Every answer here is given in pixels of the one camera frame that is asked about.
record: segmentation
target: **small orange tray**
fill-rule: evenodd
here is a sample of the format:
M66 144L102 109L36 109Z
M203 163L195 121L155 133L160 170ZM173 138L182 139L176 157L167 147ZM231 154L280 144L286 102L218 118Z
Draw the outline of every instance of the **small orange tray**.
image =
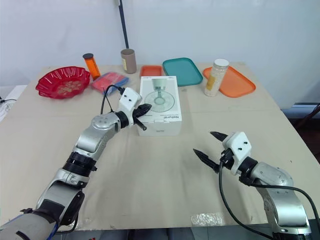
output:
M210 77L212 67L203 70L203 76L208 79ZM239 98L256 90L256 85L234 69L229 66L221 83L220 92L230 98Z
M144 65L140 71L140 77L142 76L162 76L162 66Z

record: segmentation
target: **white bottle cap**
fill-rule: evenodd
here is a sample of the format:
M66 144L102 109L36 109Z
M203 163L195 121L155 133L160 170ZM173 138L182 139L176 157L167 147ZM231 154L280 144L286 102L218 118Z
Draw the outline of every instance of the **white bottle cap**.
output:
M219 67L227 67L229 65L229 61L225 60L223 58L218 58L218 59L214 60L214 64Z

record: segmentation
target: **red plastic bowl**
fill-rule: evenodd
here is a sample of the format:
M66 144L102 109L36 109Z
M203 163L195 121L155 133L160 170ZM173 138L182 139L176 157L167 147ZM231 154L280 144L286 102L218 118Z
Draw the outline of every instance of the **red plastic bowl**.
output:
M66 99L81 94L89 82L90 73L83 67L66 66L44 75L35 89L43 97Z

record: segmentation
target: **white box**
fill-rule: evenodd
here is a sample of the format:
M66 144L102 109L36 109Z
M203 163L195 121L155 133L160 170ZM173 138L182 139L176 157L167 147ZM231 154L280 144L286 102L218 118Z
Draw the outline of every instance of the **white box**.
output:
M138 127L140 136L176 136L182 123L176 76L142 76L141 104L152 108L139 120L147 127Z

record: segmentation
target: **table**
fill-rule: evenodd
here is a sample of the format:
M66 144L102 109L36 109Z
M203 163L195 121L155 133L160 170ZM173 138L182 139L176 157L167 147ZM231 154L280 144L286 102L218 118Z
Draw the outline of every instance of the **table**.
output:
M200 71L210 63L197 64ZM205 81L179 87L182 128L179 136L140 137L136 127L122 129L111 139L83 190L78 230L143 229L198 226L199 214L211 214L205 225L234 225L219 194L218 176L194 154L193 148L218 162L222 144L209 134L244 131L251 156L285 169L294 184L320 206L320 165L277 104L250 69L232 66L251 79L255 92L229 98L203 93ZM128 87L139 89L139 72L128 74ZM41 76L52 71L49 67ZM121 66L101 66L100 72L123 73ZM100 113L102 95L88 87L71 99L41 97L32 81L0 124L3 224L24 208L34 208L56 170L63 166L80 133ZM112 94L117 109L120 96ZM223 187L234 214L245 224L266 223L263 201L255 188L224 171ZM299 196L308 217L308 201Z

